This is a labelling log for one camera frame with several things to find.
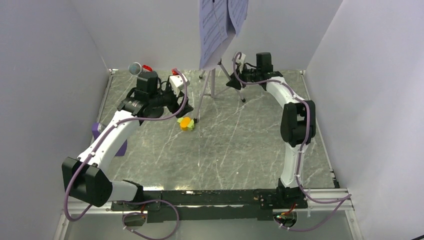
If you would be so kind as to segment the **lilac tripod music stand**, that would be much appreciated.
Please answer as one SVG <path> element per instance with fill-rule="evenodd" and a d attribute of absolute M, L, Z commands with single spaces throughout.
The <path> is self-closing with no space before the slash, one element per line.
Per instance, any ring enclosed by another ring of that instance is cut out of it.
<path fill-rule="evenodd" d="M 228 73 L 227 69 L 224 67 L 224 65 L 222 64 L 222 59 L 219 60 L 219 62 L 217 63 L 217 66 L 220 67 L 221 72 L 224 73 L 224 75 L 227 77 L 228 80 L 231 80 L 230 74 Z M 229 90 L 230 86 L 227 86 L 226 88 L 222 89 L 220 92 L 216 92 L 215 91 L 215 87 L 216 87 L 216 74 L 217 72 L 217 68 L 213 68 L 212 70 L 202 70 L 201 74 L 198 76 L 198 78 L 200 80 L 204 80 L 203 81 L 203 87 L 202 87 L 202 91 L 200 93 L 200 98 L 198 100 L 198 104 L 196 105 L 196 107 L 194 108 L 194 117 L 193 117 L 193 121 L 195 124 L 197 124 L 199 122 L 199 120 L 201 119 L 201 107 L 202 107 L 202 103 L 203 103 L 203 99 L 205 97 L 210 97 L 211 103 L 213 104 L 214 107 L 216 107 L 216 103 L 215 103 L 215 99 L 218 95 L 224 93 L 225 91 Z M 207 87 L 209 87 L 209 93 L 206 93 L 206 89 Z M 243 96 L 242 91 L 239 89 L 235 89 L 236 93 L 238 94 L 238 98 L 242 103 L 246 103 L 247 100 L 246 98 Z"/>

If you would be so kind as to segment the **sheet music paper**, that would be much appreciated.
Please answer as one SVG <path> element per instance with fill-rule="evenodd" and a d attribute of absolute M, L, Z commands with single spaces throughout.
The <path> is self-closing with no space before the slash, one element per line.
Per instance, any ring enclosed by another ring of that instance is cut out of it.
<path fill-rule="evenodd" d="M 228 4 L 228 0 L 198 2 L 201 70 L 211 70 L 215 67 L 236 35 Z"/>
<path fill-rule="evenodd" d="M 248 6 L 249 0 L 228 0 L 229 18 L 237 37 L 241 33 L 243 23 L 247 18 Z"/>

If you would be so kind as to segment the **purple metronome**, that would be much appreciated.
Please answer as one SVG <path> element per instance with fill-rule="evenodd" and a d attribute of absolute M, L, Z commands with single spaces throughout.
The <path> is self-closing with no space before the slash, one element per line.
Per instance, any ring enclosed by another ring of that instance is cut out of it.
<path fill-rule="evenodd" d="M 107 130 L 107 129 L 108 129 L 108 127 L 106 125 L 104 125 L 104 124 L 102 124 L 100 122 L 94 122 L 91 125 L 91 133 L 92 133 L 92 140 L 91 140 L 91 142 L 92 143 L 95 142 L 100 137 L 100 135 L 102 134 L 102 132 L 104 130 Z M 110 133 L 106 137 L 106 139 L 102 142 L 101 145 L 102 146 L 106 146 L 107 143 L 110 142 L 110 140 L 112 139 L 112 137 L 113 137 L 112 136 L 112 133 Z M 117 152 L 115 153 L 115 156 L 116 157 L 123 157 L 126 154 L 126 152 L 127 152 L 127 148 L 128 148 L 128 140 L 126 139 L 122 143 L 122 145 L 120 146 L 120 148 L 117 150 Z"/>

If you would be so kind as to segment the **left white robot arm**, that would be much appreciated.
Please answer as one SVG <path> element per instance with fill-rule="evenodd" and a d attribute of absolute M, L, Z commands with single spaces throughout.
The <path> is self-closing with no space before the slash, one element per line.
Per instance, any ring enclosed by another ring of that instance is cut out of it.
<path fill-rule="evenodd" d="M 131 210 L 144 203 L 144 188 L 131 181 L 112 181 L 106 176 L 116 153 L 148 121 L 181 118 L 193 111 L 189 104 L 189 81 L 179 71 L 162 81 L 155 71 L 136 74 L 136 85 L 118 104 L 109 124 L 77 158 L 67 157 L 61 166 L 65 188 L 64 206 L 70 197 L 101 207 L 107 202 L 124 202 Z"/>

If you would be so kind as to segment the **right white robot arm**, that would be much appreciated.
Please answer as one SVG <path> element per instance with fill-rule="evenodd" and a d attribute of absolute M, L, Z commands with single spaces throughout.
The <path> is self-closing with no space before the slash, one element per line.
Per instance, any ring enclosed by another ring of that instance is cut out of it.
<path fill-rule="evenodd" d="M 278 180 L 276 202 L 288 208 L 296 196 L 303 194 L 302 168 L 304 155 L 315 137 L 316 106 L 297 94 L 286 82 L 283 74 L 275 71 L 269 52 L 256 55 L 256 65 L 244 61 L 244 55 L 236 52 L 232 58 L 233 74 L 227 83 L 240 90 L 246 86 L 259 85 L 269 93 L 282 108 L 280 135 L 285 145 L 282 173 Z"/>

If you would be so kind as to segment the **orange green toy block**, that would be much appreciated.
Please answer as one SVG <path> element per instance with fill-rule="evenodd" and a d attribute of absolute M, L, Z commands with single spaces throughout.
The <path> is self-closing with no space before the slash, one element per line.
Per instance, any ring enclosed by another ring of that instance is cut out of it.
<path fill-rule="evenodd" d="M 177 122 L 182 131 L 193 131 L 195 128 L 195 121 L 188 116 L 178 118 Z"/>

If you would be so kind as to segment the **silver toy microphone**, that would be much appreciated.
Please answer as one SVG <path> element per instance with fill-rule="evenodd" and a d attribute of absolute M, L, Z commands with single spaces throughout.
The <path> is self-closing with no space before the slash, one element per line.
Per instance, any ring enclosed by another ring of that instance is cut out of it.
<path fill-rule="evenodd" d="M 148 65 L 142 65 L 138 62 L 133 62 L 128 66 L 128 71 L 133 76 L 138 76 L 143 72 L 152 72 L 153 69 Z"/>

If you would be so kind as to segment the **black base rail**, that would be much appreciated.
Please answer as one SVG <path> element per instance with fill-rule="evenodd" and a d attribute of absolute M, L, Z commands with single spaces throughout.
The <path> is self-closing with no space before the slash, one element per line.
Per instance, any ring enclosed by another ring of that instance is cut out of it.
<path fill-rule="evenodd" d="M 144 210 L 148 223 L 175 219 L 182 221 L 256 219 L 271 221 L 287 210 L 303 210 L 307 200 L 299 190 L 277 188 L 227 190 L 146 190 L 139 201 L 115 201 L 114 212 Z"/>

